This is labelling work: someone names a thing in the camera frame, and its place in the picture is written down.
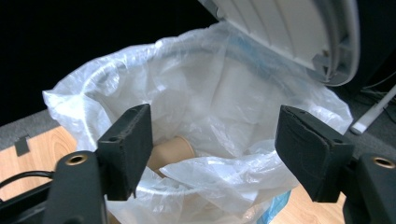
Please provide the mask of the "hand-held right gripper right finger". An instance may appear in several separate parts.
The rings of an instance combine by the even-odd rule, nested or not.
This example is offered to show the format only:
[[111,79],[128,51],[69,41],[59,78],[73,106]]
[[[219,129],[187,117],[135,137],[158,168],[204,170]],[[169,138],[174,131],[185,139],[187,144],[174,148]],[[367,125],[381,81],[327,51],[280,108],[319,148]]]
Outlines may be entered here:
[[337,202],[338,177],[354,151],[346,137],[310,113],[282,105],[275,145],[279,158],[313,202]]

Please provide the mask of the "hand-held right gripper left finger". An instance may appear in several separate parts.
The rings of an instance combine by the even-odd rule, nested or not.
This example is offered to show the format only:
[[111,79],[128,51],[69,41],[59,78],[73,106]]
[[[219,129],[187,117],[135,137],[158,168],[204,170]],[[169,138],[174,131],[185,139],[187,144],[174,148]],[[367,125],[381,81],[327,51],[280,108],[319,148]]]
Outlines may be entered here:
[[127,109],[97,141],[95,153],[106,167],[106,196],[127,201],[135,195],[153,149],[150,105]]

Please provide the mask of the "brown paper cup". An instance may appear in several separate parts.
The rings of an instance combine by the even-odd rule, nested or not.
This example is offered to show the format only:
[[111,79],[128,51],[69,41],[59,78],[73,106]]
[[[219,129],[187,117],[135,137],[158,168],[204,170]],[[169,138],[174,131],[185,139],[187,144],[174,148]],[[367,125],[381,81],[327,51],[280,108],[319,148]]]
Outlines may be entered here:
[[164,177],[161,168],[194,157],[195,153],[189,141],[183,136],[175,136],[152,149],[147,167],[160,177]]

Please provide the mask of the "clear plastic trash bag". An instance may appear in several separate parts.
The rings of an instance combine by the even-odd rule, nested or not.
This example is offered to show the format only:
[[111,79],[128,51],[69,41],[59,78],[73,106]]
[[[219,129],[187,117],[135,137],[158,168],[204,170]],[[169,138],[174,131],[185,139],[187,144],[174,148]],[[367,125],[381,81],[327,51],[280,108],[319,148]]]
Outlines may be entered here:
[[94,150],[127,109],[151,108],[155,143],[176,136],[191,159],[146,170],[134,196],[111,202],[120,224],[270,224],[297,180],[277,156],[282,105],[344,133],[335,93],[226,22],[85,63],[45,91],[50,115]]

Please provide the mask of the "white metal stand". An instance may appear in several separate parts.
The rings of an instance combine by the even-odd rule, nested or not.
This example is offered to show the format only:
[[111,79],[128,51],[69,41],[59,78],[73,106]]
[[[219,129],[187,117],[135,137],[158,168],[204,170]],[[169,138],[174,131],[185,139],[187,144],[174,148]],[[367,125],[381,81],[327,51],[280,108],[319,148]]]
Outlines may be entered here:
[[350,128],[354,134],[363,134],[371,124],[385,111],[390,101],[396,96],[396,84],[378,102],[366,111]]

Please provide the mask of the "grey tape strip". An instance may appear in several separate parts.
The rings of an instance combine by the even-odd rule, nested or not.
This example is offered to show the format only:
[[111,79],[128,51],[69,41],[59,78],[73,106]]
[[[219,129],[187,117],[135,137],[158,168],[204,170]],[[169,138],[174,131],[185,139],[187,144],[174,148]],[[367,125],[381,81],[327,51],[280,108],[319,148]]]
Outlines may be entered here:
[[30,152],[29,144],[28,141],[30,139],[29,135],[21,136],[16,142],[15,142],[15,150],[17,153],[18,157],[21,157],[27,153]]

